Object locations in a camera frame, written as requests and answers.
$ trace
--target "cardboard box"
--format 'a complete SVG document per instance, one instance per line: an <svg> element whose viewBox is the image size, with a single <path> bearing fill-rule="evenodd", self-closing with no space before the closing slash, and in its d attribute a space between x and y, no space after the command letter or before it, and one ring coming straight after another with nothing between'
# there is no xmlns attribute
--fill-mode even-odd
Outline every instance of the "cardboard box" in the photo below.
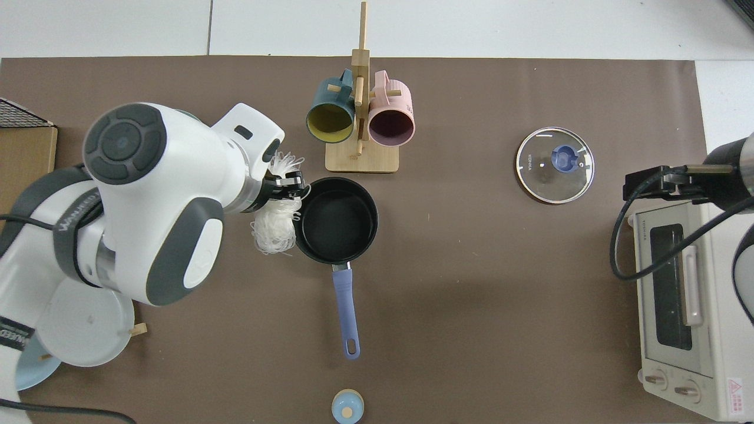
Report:
<svg viewBox="0 0 754 424"><path fill-rule="evenodd" d="M55 167L57 128L0 128L0 214L21 192Z"/></svg>

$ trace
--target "pan handle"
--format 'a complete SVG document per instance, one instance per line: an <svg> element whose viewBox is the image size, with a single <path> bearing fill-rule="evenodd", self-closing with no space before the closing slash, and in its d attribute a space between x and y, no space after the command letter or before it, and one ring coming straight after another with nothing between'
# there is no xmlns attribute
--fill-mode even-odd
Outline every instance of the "pan handle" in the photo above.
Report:
<svg viewBox="0 0 754 424"><path fill-rule="evenodd" d="M333 272L333 284L338 298L338 316L340 317L340 335L343 340L345 357L354 360L359 357L359 332L356 328L356 310L354 309L353 273L351 269Z"/></svg>

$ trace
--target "white toaster oven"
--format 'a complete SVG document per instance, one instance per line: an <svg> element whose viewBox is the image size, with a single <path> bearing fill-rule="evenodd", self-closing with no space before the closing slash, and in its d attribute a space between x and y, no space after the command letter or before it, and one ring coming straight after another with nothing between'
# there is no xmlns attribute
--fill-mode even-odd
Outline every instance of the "white toaster oven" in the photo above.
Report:
<svg viewBox="0 0 754 424"><path fill-rule="evenodd" d="M721 212L684 202L635 213L636 268ZM637 281L644 389L717 421L754 419L754 324L731 277L752 223L754 214L733 216Z"/></svg>

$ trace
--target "saucepan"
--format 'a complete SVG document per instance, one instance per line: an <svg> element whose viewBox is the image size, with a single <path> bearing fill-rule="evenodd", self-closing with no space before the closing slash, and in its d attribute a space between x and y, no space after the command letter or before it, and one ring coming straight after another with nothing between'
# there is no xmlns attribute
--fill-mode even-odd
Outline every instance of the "saucepan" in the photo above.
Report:
<svg viewBox="0 0 754 424"><path fill-rule="evenodd" d="M351 261L371 245L377 233L377 207L372 196L348 178L314 181L294 221L296 244L308 257L333 266L333 284L343 352L348 359L361 353L354 309Z"/></svg>

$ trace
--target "plate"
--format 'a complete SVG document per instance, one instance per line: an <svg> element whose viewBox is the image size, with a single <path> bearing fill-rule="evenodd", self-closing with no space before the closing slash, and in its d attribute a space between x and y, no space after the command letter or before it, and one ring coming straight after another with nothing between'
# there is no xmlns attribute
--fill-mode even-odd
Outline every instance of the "plate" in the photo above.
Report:
<svg viewBox="0 0 754 424"><path fill-rule="evenodd" d="M52 375L60 366L60 359L52 357L40 360L48 351L34 335L21 353L16 367L16 390L21 391L33 387Z"/></svg>
<svg viewBox="0 0 754 424"><path fill-rule="evenodd" d="M39 320L37 334L42 346L66 364L96 367L123 352L133 320L130 298L67 278Z"/></svg>

